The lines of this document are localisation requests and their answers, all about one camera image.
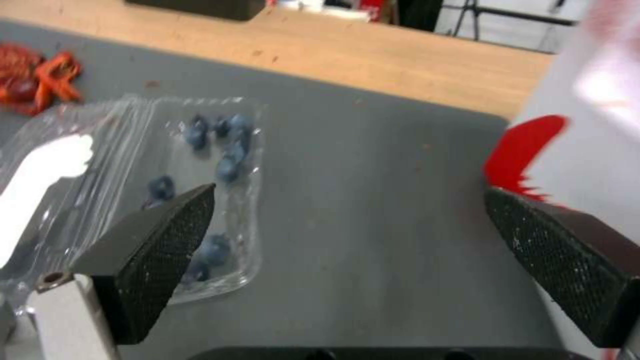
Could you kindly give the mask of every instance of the plastic container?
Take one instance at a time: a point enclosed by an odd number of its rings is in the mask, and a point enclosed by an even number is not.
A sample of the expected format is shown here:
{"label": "plastic container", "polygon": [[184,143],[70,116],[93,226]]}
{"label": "plastic container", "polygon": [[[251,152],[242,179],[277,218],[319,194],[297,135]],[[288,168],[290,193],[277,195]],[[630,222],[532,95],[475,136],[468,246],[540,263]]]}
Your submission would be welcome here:
{"label": "plastic container", "polygon": [[[207,234],[225,234],[230,247],[224,264],[210,266],[205,281],[180,284],[170,302],[202,299],[246,284],[260,266],[256,218],[264,110],[242,97],[126,97],[95,105],[62,105],[27,123],[0,153],[0,196],[28,154],[45,143],[89,135],[93,155],[86,172],[61,178],[46,191],[10,260],[0,269],[0,291],[22,313],[41,274],[68,268],[112,224],[148,204],[149,182],[164,175],[173,179],[176,194],[212,181],[217,184]],[[207,145],[197,151],[185,141],[198,114],[209,120],[241,114],[250,123],[249,151],[239,166],[239,177],[229,184],[216,179],[228,137],[209,132]]]}

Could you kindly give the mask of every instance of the black box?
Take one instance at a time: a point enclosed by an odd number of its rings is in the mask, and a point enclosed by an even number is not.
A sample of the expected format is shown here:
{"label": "black box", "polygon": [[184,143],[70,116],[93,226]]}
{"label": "black box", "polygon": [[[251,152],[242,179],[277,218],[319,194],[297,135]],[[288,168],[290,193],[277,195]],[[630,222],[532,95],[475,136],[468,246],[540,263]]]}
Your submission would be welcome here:
{"label": "black box", "polygon": [[157,6],[221,17],[232,20],[250,20],[265,6],[266,0],[125,0],[128,3]]}

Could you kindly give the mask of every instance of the red and white container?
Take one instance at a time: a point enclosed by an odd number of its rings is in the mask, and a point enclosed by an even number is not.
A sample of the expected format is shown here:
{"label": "red and white container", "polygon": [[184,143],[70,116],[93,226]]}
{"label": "red and white container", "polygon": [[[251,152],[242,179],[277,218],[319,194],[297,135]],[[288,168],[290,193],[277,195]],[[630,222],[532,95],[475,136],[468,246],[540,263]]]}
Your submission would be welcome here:
{"label": "red and white container", "polygon": [[[640,244],[640,1],[596,0],[485,172],[492,185],[590,213]],[[541,293],[569,350],[612,358]]]}

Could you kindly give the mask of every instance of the black gripper pad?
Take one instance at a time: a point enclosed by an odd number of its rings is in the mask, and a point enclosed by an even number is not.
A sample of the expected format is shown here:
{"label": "black gripper pad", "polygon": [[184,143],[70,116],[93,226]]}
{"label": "black gripper pad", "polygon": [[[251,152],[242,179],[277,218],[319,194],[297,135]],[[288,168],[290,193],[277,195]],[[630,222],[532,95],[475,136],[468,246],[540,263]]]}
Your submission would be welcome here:
{"label": "black gripper pad", "polygon": [[487,214],[520,264],[597,347],[621,347],[640,312],[640,247],[597,218],[499,188]]}
{"label": "black gripper pad", "polygon": [[125,217],[74,263],[93,279],[116,344],[141,342],[155,324],[209,226],[214,189]]}
{"label": "black gripper pad", "polygon": [[262,348],[230,347],[189,360],[590,360],[565,350],[542,348]]}

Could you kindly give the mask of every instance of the orange object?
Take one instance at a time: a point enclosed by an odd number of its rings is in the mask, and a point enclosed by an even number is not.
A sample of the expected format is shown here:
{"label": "orange object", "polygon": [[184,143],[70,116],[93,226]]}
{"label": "orange object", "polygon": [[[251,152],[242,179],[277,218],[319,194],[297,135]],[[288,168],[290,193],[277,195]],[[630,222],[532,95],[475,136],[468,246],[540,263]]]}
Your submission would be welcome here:
{"label": "orange object", "polygon": [[82,72],[82,65],[70,52],[51,60],[15,44],[0,44],[0,105],[21,114],[41,113],[53,102],[81,101],[82,95],[72,85]]}

